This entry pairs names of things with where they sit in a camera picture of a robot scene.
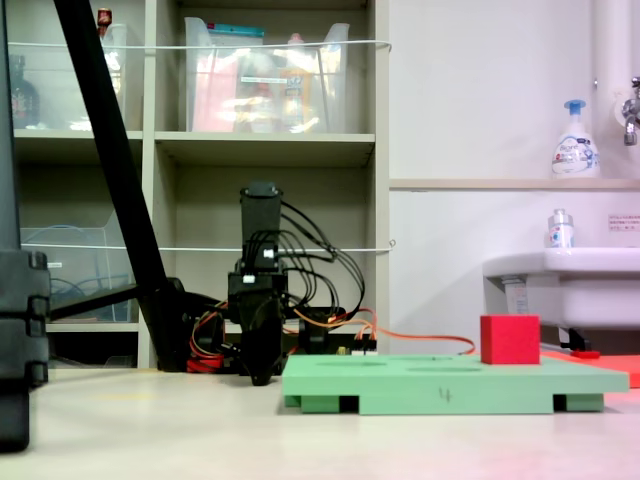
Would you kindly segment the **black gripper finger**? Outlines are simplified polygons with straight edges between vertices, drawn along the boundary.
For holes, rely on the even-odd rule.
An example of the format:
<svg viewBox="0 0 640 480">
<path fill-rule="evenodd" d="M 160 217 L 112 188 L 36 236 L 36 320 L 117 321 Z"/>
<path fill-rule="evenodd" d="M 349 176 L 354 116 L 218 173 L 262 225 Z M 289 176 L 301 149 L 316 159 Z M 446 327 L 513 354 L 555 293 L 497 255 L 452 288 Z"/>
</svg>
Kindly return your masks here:
<svg viewBox="0 0 640 480">
<path fill-rule="evenodd" d="M 282 325 L 283 317 L 281 303 L 278 297 L 270 298 L 261 309 L 260 325 L 260 354 L 258 361 L 258 384 L 267 385 L 271 377 L 279 375 L 282 370 L 283 347 Z"/>
<path fill-rule="evenodd" d="M 262 359 L 263 298 L 242 298 L 239 304 L 242 361 L 254 386 L 264 385 Z"/>
</svg>

